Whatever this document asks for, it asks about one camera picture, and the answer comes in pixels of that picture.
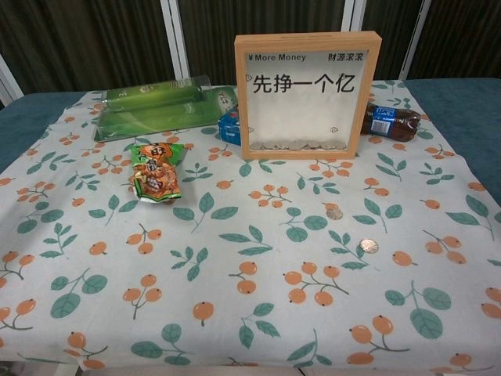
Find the snack bag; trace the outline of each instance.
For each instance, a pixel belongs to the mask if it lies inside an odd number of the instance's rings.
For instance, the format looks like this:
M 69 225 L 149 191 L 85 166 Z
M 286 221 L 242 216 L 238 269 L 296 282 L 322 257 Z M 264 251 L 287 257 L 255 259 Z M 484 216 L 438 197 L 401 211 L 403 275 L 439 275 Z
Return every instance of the snack bag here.
M 132 152 L 132 176 L 135 193 L 141 201 L 161 202 L 180 198 L 175 174 L 184 147 L 181 144 L 152 143 L 135 145 Z

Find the floral tablecloth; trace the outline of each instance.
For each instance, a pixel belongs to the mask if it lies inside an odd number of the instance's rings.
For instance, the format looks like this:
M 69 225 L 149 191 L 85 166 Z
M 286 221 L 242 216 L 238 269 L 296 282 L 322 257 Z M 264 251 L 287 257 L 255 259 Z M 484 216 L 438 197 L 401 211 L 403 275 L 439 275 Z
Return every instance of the floral tablecloth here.
M 501 372 L 501 211 L 430 121 L 352 161 L 244 161 L 214 126 L 95 143 L 99 109 L 0 176 L 1 359 Z M 138 202 L 130 146 L 160 141 L 183 197 Z

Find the dark curtain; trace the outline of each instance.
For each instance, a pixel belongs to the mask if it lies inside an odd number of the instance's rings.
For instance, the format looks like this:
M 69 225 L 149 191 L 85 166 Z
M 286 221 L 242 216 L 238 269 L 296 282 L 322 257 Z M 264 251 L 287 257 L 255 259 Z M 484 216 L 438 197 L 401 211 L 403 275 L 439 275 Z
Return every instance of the dark curtain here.
M 408 78 L 501 78 L 501 2 L 431 2 Z
M 375 80 L 397 79 L 413 36 L 421 0 L 367 0 L 362 30 L 382 37 Z
M 344 0 L 178 0 L 189 71 L 235 85 L 237 34 L 339 31 Z
M 1 0 L 0 53 L 25 94 L 174 78 L 158 0 Z

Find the brown soda bottle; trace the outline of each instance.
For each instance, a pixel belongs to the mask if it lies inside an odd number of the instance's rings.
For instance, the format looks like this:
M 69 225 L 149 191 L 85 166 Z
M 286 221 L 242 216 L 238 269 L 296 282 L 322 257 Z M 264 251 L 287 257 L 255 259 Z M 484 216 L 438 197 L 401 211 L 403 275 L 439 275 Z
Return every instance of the brown soda bottle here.
M 362 134 L 375 133 L 406 142 L 414 138 L 420 120 L 421 115 L 416 111 L 369 103 L 363 118 Z

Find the wooden frame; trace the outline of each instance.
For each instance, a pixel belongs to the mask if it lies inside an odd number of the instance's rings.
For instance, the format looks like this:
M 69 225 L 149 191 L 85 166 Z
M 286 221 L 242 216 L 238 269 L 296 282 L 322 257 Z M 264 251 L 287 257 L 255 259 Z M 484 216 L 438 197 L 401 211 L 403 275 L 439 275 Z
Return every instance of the wooden frame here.
M 235 38 L 236 80 L 238 84 L 240 136 L 244 159 L 352 159 L 358 146 L 360 130 L 376 68 L 381 38 L 374 31 L 256 34 L 237 35 Z M 345 150 L 251 150 L 247 113 L 246 55 L 256 52 L 336 52 L 367 51 L 363 76 L 355 106 L 355 116 Z

